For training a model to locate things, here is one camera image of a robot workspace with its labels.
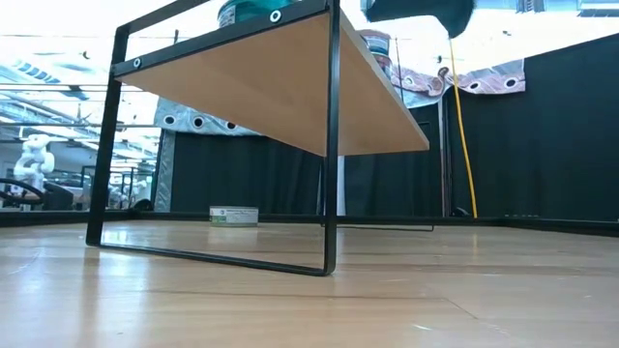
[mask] wooden floor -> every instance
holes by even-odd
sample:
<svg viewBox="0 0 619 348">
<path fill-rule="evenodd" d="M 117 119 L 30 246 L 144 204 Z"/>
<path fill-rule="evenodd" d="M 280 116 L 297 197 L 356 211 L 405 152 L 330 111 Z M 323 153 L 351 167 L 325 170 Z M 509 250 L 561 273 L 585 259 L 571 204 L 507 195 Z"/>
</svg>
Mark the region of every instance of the wooden floor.
<svg viewBox="0 0 619 348">
<path fill-rule="evenodd" d="M 320 278 L 0 229 L 1 347 L 618 347 L 619 240 L 502 228 L 343 229 Z M 115 222 L 115 243 L 320 260 L 320 229 Z"/>
</svg>

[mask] green label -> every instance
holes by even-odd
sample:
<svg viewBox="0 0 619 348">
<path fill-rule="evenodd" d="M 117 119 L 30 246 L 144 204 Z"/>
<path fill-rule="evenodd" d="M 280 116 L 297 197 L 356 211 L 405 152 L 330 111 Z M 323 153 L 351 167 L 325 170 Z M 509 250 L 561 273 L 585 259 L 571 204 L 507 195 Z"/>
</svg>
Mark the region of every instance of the green label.
<svg viewBox="0 0 619 348">
<path fill-rule="evenodd" d="M 212 222 L 225 223 L 225 216 L 211 217 Z"/>
</svg>

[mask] yellow pole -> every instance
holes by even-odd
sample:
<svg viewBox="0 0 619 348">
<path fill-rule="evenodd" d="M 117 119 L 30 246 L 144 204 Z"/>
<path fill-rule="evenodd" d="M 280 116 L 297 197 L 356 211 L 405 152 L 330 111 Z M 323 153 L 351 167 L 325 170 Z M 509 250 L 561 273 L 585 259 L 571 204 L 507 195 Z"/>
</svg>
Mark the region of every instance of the yellow pole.
<svg viewBox="0 0 619 348">
<path fill-rule="evenodd" d="M 454 75 L 454 92 L 456 93 L 457 123 L 460 127 L 460 140 L 462 141 L 462 151 L 466 162 L 466 173 L 468 174 L 468 186 L 471 191 L 471 205 L 473 206 L 473 218 L 477 218 L 477 200 L 475 199 L 475 185 L 473 184 L 473 173 L 471 172 L 471 162 L 468 160 L 468 150 L 466 149 L 466 138 L 464 137 L 464 126 L 462 125 L 462 108 L 460 107 L 460 94 L 457 91 L 457 72 L 456 58 L 454 57 L 454 45 L 449 40 L 449 49 L 452 52 L 452 73 Z"/>
</svg>

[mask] black cloth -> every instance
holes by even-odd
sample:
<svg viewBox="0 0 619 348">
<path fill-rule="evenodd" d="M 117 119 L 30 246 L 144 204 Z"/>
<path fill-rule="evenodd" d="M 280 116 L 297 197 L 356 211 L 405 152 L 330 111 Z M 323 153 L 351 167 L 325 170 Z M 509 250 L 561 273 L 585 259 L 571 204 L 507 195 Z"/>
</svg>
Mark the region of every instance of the black cloth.
<svg viewBox="0 0 619 348">
<path fill-rule="evenodd" d="M 411 110 L 430 143 L 426 152 L 348 156 L 344 163 L 349 216 L 441 215 L 438 108 Z"/>
<path fill-rule="evenodd" d="M 619 35 L 527 58 L 524 93 L 460 91 L 480 217 L 619 218 L 616 57 Z M 454 207 L 471 212 L 453 91 L 445 98 Z"/>
<path fill-rule="evenodd" d="M 474 0 L 376 0 L 366 11 L 370 22 L 433 15 L 445 27 L 450 38 L 462 34 L 468 25 Z"/>
<path fill-rule="evenodd" d="M 316 214 L 322 158 L 266 136 L 177 133 L 172 212 L 257 207 L 261 214 Z"/>
</svg>

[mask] shelf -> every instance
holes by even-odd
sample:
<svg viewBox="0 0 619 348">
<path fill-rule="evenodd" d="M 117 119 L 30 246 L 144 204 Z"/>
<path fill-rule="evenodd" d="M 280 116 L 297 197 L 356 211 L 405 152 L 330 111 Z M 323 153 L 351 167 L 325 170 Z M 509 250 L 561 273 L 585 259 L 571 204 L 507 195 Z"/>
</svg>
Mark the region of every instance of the shelf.
<svg viewBox="0 0 619 348">
<path fill-rule="evenodd" d="M 117 79 L 326 155 L 329 13 L 323 1 L 281 9 L 114 66 Z M 424 151 L 428 142 L 344 13 L 339 154 Z"/>
</svg>

